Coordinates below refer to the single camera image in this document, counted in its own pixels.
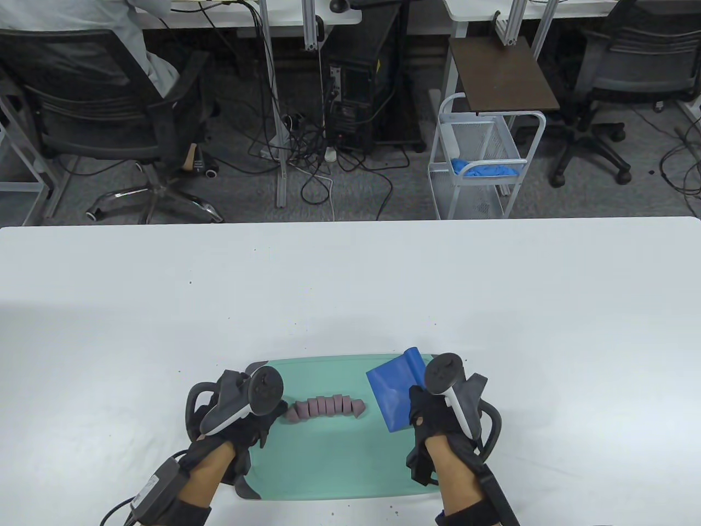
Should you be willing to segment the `person's right hand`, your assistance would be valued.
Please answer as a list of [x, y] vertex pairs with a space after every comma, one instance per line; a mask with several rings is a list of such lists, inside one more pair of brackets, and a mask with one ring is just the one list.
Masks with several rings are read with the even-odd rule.
[[433, 478], [436, 472], [435, 461], [431, 458], [426, 441], [443, 436], [448, 439], [449, 450], [471, 471], [480, 473], [483, 460], [476, 454], [476, 441], [468, 438], [459, 426], [451, 407], [446, 405], [444, 396], [436, 396], [418, 385], [410, 387], [410, 424], [414, 430], [414, 447], [406, 458], [411, 479], [428, 486], [438, 485]]

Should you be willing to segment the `person's left hand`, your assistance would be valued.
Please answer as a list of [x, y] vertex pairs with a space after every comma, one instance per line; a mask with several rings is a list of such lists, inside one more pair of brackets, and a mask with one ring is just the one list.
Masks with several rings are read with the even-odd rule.
[[208, 454], [215, 451], [225, 442], [228, 442], [233, 446], [235, 456], [229, 463], [221, 483], [234, 485], [238, 478], [245, 475], [250, 468], [247, 460], [249, 449], [256, 443], [260, 443], [260, 448], [265, 446], [271, 426], [286, 413], [288, 408], [286, 401], [280, 401], [269, 414], [264, 414], [263, 416], [249, 414], [212, 436], [204, 435], [203, 438], [191, 443], [186, 454], [180, 458], [178, 463], [183, 471], [190, 473], [204, 461]]

